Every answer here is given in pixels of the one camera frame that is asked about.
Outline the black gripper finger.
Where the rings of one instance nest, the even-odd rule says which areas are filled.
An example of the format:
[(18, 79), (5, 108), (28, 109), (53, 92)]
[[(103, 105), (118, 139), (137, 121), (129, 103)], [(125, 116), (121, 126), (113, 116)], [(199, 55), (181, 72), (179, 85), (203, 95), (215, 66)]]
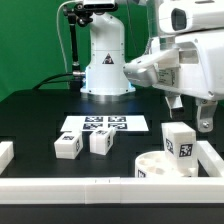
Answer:
[(217, 101), (197, 98), (197, 128), (199, 132), (206, 133), (213, 130), (213, 117), (217, 108)]
[(173, 92), (166, 92), (165, 100), (169, 108), (170, 117), (172, 119), (182, 119), (184, 116), (184, 107), (182, 105), (181, 95)]

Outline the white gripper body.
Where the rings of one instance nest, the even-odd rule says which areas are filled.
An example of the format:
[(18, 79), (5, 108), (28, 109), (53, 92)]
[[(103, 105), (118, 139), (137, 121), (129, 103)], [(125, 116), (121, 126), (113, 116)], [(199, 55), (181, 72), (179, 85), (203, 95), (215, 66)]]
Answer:
[(133, 59), (123, 71), (134, 85), (223, 100), (224, 30), (178, 35), (170, 47)]

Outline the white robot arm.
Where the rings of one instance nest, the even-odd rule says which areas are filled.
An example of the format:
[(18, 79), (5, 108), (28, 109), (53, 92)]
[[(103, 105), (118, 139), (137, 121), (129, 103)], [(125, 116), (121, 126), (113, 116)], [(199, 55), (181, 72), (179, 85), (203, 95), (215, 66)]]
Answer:
[(84, 0), (91, 14), (91, 59), (82, 90), (121, 95), (134, 86), (166, 92), (170, 117), (182, 110), (181, 97), (197, 105), (197, 128), (213, 129), (217, 102), (224, 100), (224, 0), (131, 0), (147, 8), (145, 52), (126, 62), (124, 26), (109, 11), (123, 0)]

